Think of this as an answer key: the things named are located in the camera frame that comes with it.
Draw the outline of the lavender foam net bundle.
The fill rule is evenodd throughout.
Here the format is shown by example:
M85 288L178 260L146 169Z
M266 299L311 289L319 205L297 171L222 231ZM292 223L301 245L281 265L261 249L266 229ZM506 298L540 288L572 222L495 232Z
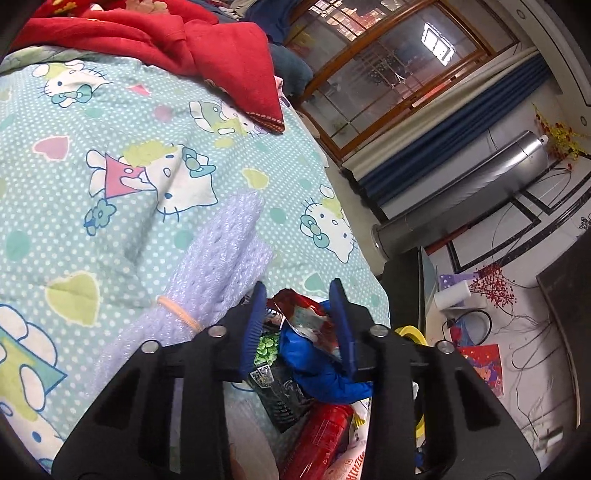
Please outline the lavender foam net bundle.
M95 397L146 341L190 341L238 305L263 278L273 249L256 234L263 196L246 190L226 200L197 232L164 292L109 343L87 384Z

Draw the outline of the white plastic bag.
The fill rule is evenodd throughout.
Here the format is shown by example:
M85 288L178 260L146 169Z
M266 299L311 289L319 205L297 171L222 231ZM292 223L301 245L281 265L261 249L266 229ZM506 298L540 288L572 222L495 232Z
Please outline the white plastic bag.
M353 403L353 418L349 427L348 445L331 467L325 471L324 479L359 480L363 472L369 437L370 410L372 398Z

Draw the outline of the black green snack packet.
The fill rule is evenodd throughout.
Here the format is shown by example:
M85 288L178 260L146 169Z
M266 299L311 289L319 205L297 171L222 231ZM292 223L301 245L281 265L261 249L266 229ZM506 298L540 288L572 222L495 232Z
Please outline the black green snack packet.
M280 357L279 341L280 334L263 333L246 382L259 396L273 426L283 433L308 413L314 400L304 393Z

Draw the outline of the yellow rimmed trash bin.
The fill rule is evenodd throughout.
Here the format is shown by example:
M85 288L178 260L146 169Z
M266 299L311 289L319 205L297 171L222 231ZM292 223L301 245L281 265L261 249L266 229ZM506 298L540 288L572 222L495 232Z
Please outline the yellow rimmed trash bin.
M420 360L419 347L428 346L425 335L415 326L407 325L399 327L395 332L403 338L406 344L411 348L412 360L418 362ZM416 381L413 381L413 398L415 402L415 436L419 440L425 437L425 416L423 413L422 402L419 400L420 386Z

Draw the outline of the white ribbed vase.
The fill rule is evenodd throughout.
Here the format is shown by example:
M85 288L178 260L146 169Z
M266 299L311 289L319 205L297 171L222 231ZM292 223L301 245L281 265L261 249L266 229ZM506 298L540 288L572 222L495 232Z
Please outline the white ribbed vase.
M470 284L464 280L436 293L434 302L437 308L443 311L464 302L471 295Z

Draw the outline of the colourful girl painting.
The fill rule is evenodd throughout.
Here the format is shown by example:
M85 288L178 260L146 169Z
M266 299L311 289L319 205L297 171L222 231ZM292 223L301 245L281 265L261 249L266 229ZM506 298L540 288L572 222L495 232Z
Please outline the colourful girl painting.
M504 395L504 380L499 345L466 346L460 347L459 351L493 393L501 398Z

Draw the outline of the blue right curtain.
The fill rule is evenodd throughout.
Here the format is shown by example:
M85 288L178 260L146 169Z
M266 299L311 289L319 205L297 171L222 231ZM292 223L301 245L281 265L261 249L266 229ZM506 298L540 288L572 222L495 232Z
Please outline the blue right curtain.
M503 54L363 147L342 166L356 195L381 208L511 113L552 76L534 47Z

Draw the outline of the Hello Kitty teal bedsheet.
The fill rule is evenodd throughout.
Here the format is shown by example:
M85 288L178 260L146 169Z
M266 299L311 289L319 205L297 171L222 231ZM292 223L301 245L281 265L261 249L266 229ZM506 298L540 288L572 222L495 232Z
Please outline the Hello Kitty teal bedsheet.
M130 58L28 47L1 64L1 414L43 473L100 363L204 231L252 220L270 294L388 299L293 107L266 132L204 83Z

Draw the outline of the silver tower air conditioner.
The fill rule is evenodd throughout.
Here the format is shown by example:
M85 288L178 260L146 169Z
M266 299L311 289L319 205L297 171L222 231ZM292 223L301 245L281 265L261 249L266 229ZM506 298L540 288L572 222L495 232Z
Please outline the silver tower air conditioner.
M378 251L388 260L428 247L530 186L546 169L549 137L522 132L477 166L417 205L373 228Z

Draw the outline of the wooden framed glass door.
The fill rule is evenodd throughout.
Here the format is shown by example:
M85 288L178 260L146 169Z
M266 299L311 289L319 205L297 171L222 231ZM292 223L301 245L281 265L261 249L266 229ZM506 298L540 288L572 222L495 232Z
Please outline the wooden framed glass door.
M497 1L304 1L286 45L312 71L297 110L342 164L518 42Z

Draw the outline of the yellow red artificial flowers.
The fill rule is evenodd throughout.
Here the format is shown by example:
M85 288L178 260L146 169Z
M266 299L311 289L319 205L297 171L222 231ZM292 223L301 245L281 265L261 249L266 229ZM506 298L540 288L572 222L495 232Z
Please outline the yellow red artificial flowers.
M536 127L546 139L547 153L571 172L575 163L588 154L588 150L582 144L582 140L587 139L587 136L575 132L565 122L548 120L536 105L533 107Z

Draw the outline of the blue grey sofa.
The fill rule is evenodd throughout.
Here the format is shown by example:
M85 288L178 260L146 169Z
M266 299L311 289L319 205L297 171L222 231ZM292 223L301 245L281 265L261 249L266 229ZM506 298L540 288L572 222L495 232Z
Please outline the blue grey sofa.
M284 46L290 30L290 14L301 1L233 1L222 7L217 1L195 1L211 11L220 23L250 22L259 26L269 41L274 75L283 79L287 98L300 97L314 76L311 67Z

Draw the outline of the red blanket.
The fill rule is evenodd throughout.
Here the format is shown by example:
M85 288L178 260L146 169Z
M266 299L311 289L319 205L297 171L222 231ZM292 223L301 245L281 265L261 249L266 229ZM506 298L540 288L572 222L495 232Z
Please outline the red blanket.
M284 129L266 34L252 23L222 23L197 3L45 1L10 48L41 45L132 57L202 79L256 124Z

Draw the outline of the wall mounted television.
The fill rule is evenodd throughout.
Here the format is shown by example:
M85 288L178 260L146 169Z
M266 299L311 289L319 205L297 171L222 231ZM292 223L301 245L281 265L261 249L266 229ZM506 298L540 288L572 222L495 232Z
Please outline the wall mounted television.
M590 421L590 261L586 231L537 276L566 346L577 426Z

